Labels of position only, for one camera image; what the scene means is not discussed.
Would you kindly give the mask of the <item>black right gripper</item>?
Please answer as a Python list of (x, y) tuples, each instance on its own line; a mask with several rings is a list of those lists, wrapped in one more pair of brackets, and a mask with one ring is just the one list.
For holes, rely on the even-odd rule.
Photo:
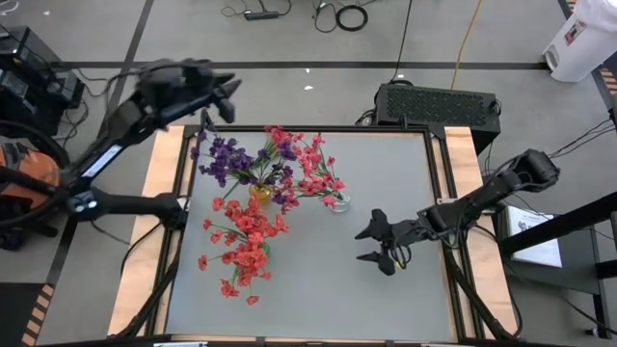
[[(415, 219), (391, 223), (381, 209), (373, 209), (368, 226), (357, 234), (356, 238), (385, 237), (387, 237), (387, 254), (392, 254), (397, 248), (426, 240), (435, 241), (438, 239), (438, 233), (434, 230), (425, 212), (418, 212)], [(358, 255), (357, 260), (379, 263), (386, 257), (384, 253), (372, 252)]]

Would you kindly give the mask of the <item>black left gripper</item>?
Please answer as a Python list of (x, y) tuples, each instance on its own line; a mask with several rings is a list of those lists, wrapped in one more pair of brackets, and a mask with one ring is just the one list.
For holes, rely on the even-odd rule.
[(233, 80), (232, 72), (213, 72), (209, 63), (160, 59), (138, 70), (136, 91), (156, 123), (171, 123), (209, 106), (213, 92), (217, 99), (229, 99), (236, 92), (241, 80)]

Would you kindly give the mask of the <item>black perforated computer case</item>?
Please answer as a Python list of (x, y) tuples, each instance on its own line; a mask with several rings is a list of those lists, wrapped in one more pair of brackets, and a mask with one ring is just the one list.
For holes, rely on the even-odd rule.
[(374, 97), (375, 125), (423, 125), (439, 138), (447, 127), (471, 131), (481, 153), (500, 134), (501, 104), (492, 93), (473, 93), (388, 83)]

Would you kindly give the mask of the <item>white printed paper sheet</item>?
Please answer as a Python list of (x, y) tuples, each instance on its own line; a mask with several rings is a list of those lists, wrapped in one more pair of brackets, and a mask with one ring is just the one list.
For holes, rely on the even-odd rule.
[[(507, 225), (507, 236), (514, 236), (529, 228), (536, 227), (546, 221), (553, 219), (552, 214), (533, 212), (531, 210), (520, 209), (515, 206), (505, 208), (505, 221)], [(517, 251), (511, 255), (516, 261), (533, 263), (538, 265), (561, 268), (562, 261), (558, 241), (552, 239), (539, 245)]]

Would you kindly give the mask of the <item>black metal stand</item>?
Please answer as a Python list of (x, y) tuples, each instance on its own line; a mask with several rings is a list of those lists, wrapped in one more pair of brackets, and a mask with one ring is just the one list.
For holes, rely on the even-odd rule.
[[(599, 338), (617, 337), (617, 330), (609, 327), (604, 281), (617, 279), (617, 258), (601, 261), (595, 225), (609, 221), (617, 249), (617, 192), (590, 202), (566, 214), (559, 215), (537, 227), (499, 241), (504, 264), (513, 276), (559, 288), (566, 288), (592, 296), (594, 314), (584, 317), (596, 324), (585, 332)], [(555, 241), (562, 266), (553, 268), (530, 263), (512, 264), (507, 258), (519, 251), (528, 251), (547, 241)]]

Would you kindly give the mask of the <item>black floor equipment boxes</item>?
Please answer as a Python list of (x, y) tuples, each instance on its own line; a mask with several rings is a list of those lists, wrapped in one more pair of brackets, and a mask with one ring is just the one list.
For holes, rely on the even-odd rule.
[(55, 135), (61, 117), (79, 107), (84, 82), (53, 67), (60, 58), (27, 26), (0, 25), (0, 120)]

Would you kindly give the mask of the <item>orange and black vacuum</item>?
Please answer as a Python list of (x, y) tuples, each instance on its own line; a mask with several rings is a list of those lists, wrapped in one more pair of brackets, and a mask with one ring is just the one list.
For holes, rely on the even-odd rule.
[(48, 220), (62, 202), (67, 152), (38, 129), (0, 120), (0, 250), (17, 251), (36, 233), (53, 238)]

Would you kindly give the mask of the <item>white bin with bag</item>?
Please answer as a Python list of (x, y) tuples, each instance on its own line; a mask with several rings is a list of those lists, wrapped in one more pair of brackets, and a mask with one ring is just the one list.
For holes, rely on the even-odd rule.
[(542, 55), (550, 76), (577, 83), (617, 52), (617, 0), (576, 0)]

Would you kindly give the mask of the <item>black mat with striped edge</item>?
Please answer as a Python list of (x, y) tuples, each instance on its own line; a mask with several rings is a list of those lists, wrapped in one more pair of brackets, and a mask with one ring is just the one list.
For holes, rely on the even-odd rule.
[(55, 287), (0, 282), (0, 347), (34, 347)]

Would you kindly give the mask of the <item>black aluminium table frame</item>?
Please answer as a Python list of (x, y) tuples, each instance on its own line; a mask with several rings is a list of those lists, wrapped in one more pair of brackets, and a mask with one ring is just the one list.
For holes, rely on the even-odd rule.
[[(173, 192), (186, 195), (193, 189), (195, 165), (189, 149), (196, 142), (196, 124), (172, 125), (154, 138), (143, 194), (146, 197)], [(403, 129), (399, 126), (306, 125), (306, 132), (333, 131), (347, 135), (420, 136), (428, 140), (428, 161), (435, 174), (436, 192), (454, 197), (468, 193), (480, 184), (480, 168), (475, 157), (471, 132), (466, 127), (447, 127), (443, 138), (430, 134), (423, 125)], [(170, 307), (170, 284), (164, 281), (181, 248), (183, 231), (163, 226), (153, 227), (149, 216), (136, 218), (131, 234), (131, 250), (121, 272), (108, 335), (151, 336), (165, 330)], [(474, 285), (494, 318), (503, 329), (516, 329), (516, 311), (509, 296), (505, 273), (497, 245), (482, 230), (469, 238), (465, 248), (452, 257), (462, 266), (469, 283)], [(455, 292), (450, 301), (450, 328), (459, 343), (471, 345), (497, 339), (482, 322), (479, 310), (451, 276), (449, 264), (444, 266), (447, 288)]]

